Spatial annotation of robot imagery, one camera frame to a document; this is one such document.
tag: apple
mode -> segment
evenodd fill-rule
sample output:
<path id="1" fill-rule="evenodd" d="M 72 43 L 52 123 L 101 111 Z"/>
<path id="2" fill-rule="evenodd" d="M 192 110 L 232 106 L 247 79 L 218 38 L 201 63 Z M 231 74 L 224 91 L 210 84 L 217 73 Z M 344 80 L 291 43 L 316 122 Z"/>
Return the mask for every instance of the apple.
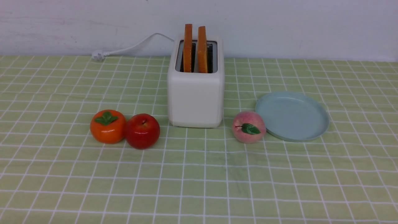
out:
<path id="1" fill-rule="evenodd" d="M 253 111 L 240 112 L 232 122 L 235 138 L 243 143 L 254 143 L 260 140 L 266 131 L 263 118 Z"/>
<path id="2" fill-rule="evenodd" d="M 135 149 L 147 149 L 154 145 L 160 136 L 158 121 L 149 114 L 136 114 L 127 121 L 125 138 Z"/>

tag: peach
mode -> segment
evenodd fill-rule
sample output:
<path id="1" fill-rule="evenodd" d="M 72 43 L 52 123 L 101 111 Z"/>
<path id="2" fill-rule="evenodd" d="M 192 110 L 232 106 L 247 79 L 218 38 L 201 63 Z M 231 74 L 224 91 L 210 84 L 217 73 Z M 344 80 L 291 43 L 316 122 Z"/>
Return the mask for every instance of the peach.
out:
<path id="1" fill-rule="evenodd" d="M 254 143 L 260 140 L 266 131 L 263 118 L 253 111 L 240 112 L 232 122 L 235 138 L 243 143 Z"/>

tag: white cable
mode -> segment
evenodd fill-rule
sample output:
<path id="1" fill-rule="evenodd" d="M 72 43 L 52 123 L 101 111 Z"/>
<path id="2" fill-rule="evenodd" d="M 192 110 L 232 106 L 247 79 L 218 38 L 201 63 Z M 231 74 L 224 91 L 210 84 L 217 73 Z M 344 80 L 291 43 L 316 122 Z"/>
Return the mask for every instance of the white cable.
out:
<path id="1" fill-rule="evenodd" d="M 164 35 L 164 34 L 162 34 L 162 33 L 153 33 L 153 34 L 151 34 L 151 35 L 146 36 L 146 37 L 145 37 L 144 39 L 142 39 L 140 42 L 137 42 L 136 44 L 134 44 L 133 46 L 128 47 L 128 48 L 124 48 L 124 49 L 120 49 L 120 50 L 116 50 L 116 51 L 105 51 L 105 52 L 102 51 L 102 50 L 93 51 L 93 53 L 91 54 L 91 58 L 94 59 L 94 60 L 96 60 L 96 61 L 102 61 L 106 56 L 114 55 L 114 54 L 118 54 L 118 53 L 123 53 L 123 52 L 129 51 L 129 50 L 131 50 L 131 49 L 133 49 L 133 48 L 136 48 L 138 45 L 142 44 L 142 43 L 143 43 L 144 41 L 146 41 L 148 38 L 150 38 L 150 37 L 152 37 L 152 36 L 154 36 L 154 35 L 156 35 L 156 34 L 161 35 L 161 36 L 164 36 L 164 37 L 166 37 L 167 39 L 169 39 L 169 40 L 171 40 L 171 41 L 174 41 L 173 38 L 170 38 L 170 37 L 168 37 L 168 36 L 166 36 L 166 35 Z"/>

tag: toast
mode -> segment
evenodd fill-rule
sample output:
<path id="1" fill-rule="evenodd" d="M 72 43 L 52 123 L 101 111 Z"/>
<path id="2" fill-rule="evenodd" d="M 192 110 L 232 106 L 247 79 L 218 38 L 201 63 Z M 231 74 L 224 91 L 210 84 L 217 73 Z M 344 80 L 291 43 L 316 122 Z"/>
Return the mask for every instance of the toast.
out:
<path id="1" fill-rule="evenodd" d="M 201 26 L 198 28 L 198 71 L 199 73 L 208 73 L 207 68 L 207 38 L 206 27 Z"/>
<path id="2" fill-rule="evenodd" d="M 184 72 L 192 72 L 192 24 L 185 24 L 184 49 L 183 49 Z"/>

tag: light blue plate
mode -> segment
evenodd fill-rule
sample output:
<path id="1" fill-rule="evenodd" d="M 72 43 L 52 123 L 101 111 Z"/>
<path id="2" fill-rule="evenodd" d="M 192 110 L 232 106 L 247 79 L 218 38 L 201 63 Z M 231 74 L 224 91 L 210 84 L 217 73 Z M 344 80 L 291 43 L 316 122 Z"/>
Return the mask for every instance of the light blue plate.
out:
<path id="1" fill-rule="evenodd" d="M 310 141 L 329 128 L 325 109 L 298 92 L 269 93 L 257 101 L 256 113 L 271 135 L 285 141 Z"/>

